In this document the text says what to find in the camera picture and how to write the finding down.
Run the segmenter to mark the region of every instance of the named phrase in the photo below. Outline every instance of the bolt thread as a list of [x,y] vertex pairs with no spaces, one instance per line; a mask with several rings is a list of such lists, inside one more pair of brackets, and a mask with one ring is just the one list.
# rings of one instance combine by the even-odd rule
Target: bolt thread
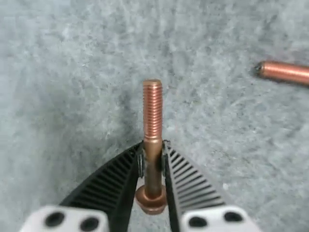
[[144,141],[162,139],[162,83],[159,80],[143,82]]

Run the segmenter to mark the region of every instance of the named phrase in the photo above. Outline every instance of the gray carpet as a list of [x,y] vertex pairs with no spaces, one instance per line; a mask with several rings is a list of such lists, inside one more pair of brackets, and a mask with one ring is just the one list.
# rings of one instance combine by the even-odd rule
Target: gray carpet
[[[142,80],[164,131],[265,232],[309,231],[309,90],[255,78],[309,64],[306,0],[2,0],[0,231],[60,202],[142,139]],[[129,231],[169,231],[134,204]]]

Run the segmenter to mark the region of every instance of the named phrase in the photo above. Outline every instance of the copper bolt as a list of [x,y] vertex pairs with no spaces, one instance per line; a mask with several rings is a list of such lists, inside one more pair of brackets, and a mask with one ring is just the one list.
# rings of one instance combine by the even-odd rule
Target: copper bolt
[[151,215],[163,212],[167,200],[162,186],[162,84],[159,80],[143,82],[143,120],[145,185],[140,187],[135,197],[142,210]]
[[309,67],[276,61],[260,62],[255,70],[260,76],[309,85]]

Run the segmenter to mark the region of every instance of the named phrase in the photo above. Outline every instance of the copper-colored metal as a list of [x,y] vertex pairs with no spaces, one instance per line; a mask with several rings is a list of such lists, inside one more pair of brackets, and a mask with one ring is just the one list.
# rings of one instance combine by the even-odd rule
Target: copper-colored metal
[[146,213],[160,214],[166,204],[162,186],[162,84],[159,80],[143,82],[143,120],[145,185],[137,190],[136,199]]
[[263,61],[255,67],[266,78],[297,82],[309,85],[309,67],[276,61]]
[[157,198],[150,199],[147,197],[147,195],[145,194],[145,185],[137,189],[135,197],[136,199],[139,199],[139,201],[137,202],[141,209],[149,215],[161,214],[167,204],[166,190],[164,186],[162,186],[162,194]]

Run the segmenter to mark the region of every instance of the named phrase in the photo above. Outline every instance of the bracket hole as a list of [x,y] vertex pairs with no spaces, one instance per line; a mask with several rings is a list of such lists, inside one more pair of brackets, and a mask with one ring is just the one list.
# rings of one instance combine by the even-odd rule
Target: bracket hole
[[59,226],[64,220],[64,214],[61,212],[54,212],[51,213],[46,219],[45,219],[45,225],[47,227],[56,227]]
[[201,217],[192,217],[189,220],[189,225],[193,228],[201,228],[207,226],[207,221]]
[[240,222],[243,221],[242,216],[239,213],[227,212],[224,214],[224,219],[227,222]]
[[81,230],[84,232],[94,231],[98,227],[98,219],[89,217],[81,223]]

